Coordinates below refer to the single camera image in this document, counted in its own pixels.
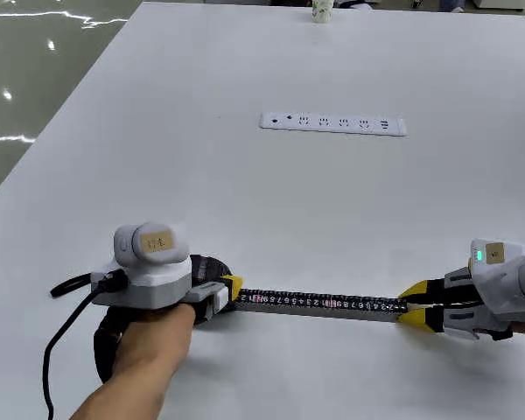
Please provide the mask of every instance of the black cable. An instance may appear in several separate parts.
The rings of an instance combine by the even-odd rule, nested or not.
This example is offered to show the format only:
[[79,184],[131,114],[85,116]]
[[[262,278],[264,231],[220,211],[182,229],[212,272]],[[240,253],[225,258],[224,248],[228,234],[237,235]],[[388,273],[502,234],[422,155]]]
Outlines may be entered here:
[[43,397],[45,398],[46,407],[48,408],[49,412],[48,420],[53,420],[54,417],[53,401],[51,400],[51,391],[49,389],[49,367],[51,364],[51,351],[53,350],[53,347],[59,342],[60,338],[64,335],[68,328],[72,326],[74,321],[80,316],[83,310],[86,309],[86,306],[88,306],[98,295],[102,293],[121,291],[126,289],[127,285],[128,278],[122,269],[117,269],[108,273],[103,278],[103,280],[97,284],[95,289],[93,289],[91,293],[89,293],[84,298],[84,300],[80,302],[76,309],[73,310],[66,322],[62,324],[62,327],[56,332],[56,334],[54,334],[49,343],[46,345],[45,353],[43,355]]
[[80,287],[84,287],[90,283],[91,274],[82,274],[81,276],[71,278],[70,280],[66,280],[58,286],[53,287],[51,291],[49,291],[49,293],[53,298],[58,298],[60,296],[66,295],[67,293],[70,293],[71,291],[75,291]]

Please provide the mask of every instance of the human arm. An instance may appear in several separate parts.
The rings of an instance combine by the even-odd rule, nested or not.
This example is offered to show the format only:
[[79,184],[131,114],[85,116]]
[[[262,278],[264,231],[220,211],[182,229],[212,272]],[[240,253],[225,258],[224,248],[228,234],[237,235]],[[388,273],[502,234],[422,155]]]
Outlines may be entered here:
[[186,357],[194,309],[179,304],[152,311],[129,325],[117,350],[113,376],[78,408],[72,420],[155,420],[173,374]]

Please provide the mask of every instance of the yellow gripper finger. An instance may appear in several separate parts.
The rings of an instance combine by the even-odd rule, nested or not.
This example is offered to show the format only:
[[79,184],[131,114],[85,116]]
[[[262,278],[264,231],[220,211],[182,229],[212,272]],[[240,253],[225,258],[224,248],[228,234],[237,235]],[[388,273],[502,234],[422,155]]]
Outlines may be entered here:
[[410,295],[423,295],[428,289],[428,280],[423,280],[410,286],[407,290],[399,295],[399,298],[405,298]]

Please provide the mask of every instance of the white table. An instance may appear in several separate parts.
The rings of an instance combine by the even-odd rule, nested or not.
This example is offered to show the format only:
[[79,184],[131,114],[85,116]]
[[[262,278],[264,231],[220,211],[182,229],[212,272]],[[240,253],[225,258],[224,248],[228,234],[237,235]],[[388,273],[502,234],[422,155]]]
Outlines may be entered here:
[[[0,188],[0,418],[43,418],[42,352],[121,224],[183,221],[251,288],[395,296],[525,242],[525,19],[145,3]],[[484,77],[473,77],[484,74]],[[259,113],[405,119],[403,138]],[[92,307],[52,354],[66,418],[98,386]],[[193,336],[161,418],[525,418],[525,338],[236,313]]]

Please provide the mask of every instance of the tape measure blade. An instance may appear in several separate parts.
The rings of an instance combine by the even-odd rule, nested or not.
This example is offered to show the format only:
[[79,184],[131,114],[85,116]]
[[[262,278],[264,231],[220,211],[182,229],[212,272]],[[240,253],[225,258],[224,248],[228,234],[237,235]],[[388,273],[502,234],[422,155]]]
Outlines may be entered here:
[[240,290],[234,308],[243,312],[381,322],[396,322],[400,314],[408,311],[406,303],[398,298],[250,289]]

